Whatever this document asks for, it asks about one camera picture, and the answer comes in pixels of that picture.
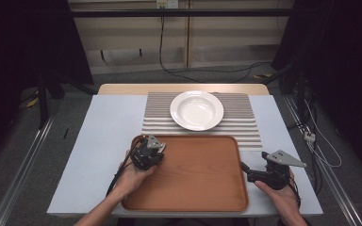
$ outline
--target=white table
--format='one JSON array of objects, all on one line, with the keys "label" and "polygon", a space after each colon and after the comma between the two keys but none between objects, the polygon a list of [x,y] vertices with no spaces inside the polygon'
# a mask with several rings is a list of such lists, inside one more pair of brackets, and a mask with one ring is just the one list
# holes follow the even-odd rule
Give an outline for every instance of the white table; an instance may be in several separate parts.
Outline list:
[{"label": "white table", "polygon": [[[299,155],[270,95],[249,96],[264,151],[283,150]],[[140,134],[147,95],[97,95],[82,125],[74,149],[63,172],[48,214],[60,217],[88,213],[106,195],[131,140]],[[252,170],[265,170],[261,152],[240,152]],[[302,198],[304,216],[322,214],[319,201],[304,169],[292,167]],[[254,184],[247,183],[249,206],[243,212],[134,212],[120,205],[113,214],[128,218],[238,218],[277,215],[270,199]]]}]

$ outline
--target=white cable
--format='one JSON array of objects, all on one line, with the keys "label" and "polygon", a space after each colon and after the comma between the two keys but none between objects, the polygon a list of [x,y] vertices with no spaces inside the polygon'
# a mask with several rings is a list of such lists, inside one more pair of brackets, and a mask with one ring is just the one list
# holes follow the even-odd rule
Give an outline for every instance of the white cable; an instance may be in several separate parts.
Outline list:
[{"label": "white cable", "polygon": [[307,144],[309,145],[309,149],[312,153],[314,153],[319,159],[321,162],[323,162],[325,165],[327,165],[328,167],[331,167],[331,168],[337,168],[337,167],[340,167],[342,166],[342,159],[340,158],[340,155],[339,153],[337,152],[337,150],[334,148],[334,146],[330,143],[330,141],[328,141],[328,139],[322,134],[322,132],[320,131],[319,127],[317,126],[316,124],[316,121],[314,120],[314,117],[313,117],[313,114],[311,113],[311,110],[310,110],[310,107],[307,103],[306,100],[304,100],[304,102],[306,103],[307,105],[307,109],[308,109],[308,113],[310,114],[310,117],[311,117],[311,120],[313,121],[314,123],[314,126],[316,126],[316,129],[317,131],[319,131],[319,134],[324,138],[324,140],[331,146],[331,148],[334,150],[335,154],[337,155],[337,158],[339,159],[339,164],[337,165],[331,165],[328,163],[328,161],[324,158],[321,158],[320,155],[314,151],[314,146],[313,146],[313,143],[311,141],[307,141]]}]

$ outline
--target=table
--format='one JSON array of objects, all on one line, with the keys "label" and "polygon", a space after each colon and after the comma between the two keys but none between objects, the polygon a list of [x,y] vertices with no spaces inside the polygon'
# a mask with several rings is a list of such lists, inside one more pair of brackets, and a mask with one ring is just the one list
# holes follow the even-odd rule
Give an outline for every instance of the table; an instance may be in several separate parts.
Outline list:
[{"label": "table", "polygon": [[[60,217],[88,213],[107,191],[130,140],[140,134],[150,91],[246,93],[255,113],[265,152],[283,150],[299,159],[272,96],[263,85],[252,84],[107,84],[94,96],[74,149],[63,172],[48,214]],[[240,158],[253,170],[265,170],[261,152],[240,152]],[[304,169],[292,168],[304,216],[322,214],[319,201]],[[246,218],[277,214],[270,199],[252,183],[247,183],[249,207],[243,212],[134,212],[120,205],[113,214],[128,218]]]}]

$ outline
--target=wrist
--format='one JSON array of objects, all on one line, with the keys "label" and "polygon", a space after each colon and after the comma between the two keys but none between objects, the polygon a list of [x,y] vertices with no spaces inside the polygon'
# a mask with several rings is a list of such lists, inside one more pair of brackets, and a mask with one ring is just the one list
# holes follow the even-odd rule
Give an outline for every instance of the wrist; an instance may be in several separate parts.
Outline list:
[{"label": "wrist", "polygon": [[108,198],[113,202],[113,203],[119,203],[121,202],[123,199],[125,199],[125,197],[127,197],[127,192],[121,190],[119,187],[115,187],[113,190],[111,190],[111,192],[108,194]]}]

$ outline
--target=human hand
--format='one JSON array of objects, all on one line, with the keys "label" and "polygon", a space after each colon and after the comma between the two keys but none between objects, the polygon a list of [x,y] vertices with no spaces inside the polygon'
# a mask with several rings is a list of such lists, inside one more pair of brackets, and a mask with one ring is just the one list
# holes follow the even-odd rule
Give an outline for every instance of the human hand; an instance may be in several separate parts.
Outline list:
[{"label": "human hand", "polygon": [[[291,170],[290,178],[294,178],[293,172]],[[274,190],[261,181],[255,181],[255,185],[270,197],[284,224],[288,226],[306,225],[304,219],[299,213],[297,197],[289,186],[285,186],[280,190]]]},{"label": "human hand", "polygon": [[117,184],[113,188],[113,190],[115,189],[116,191],[118,191],[123,198],[131,194],[133,191],[137,190],[140,187],[142,181],[146,177],[152,175],[157,168],[157,166],[152,166],[147,171],[140,170],[134,166],[130,158],[128,158],[125,166],[126,167],[123,170],[122,175],[120,176]]}]

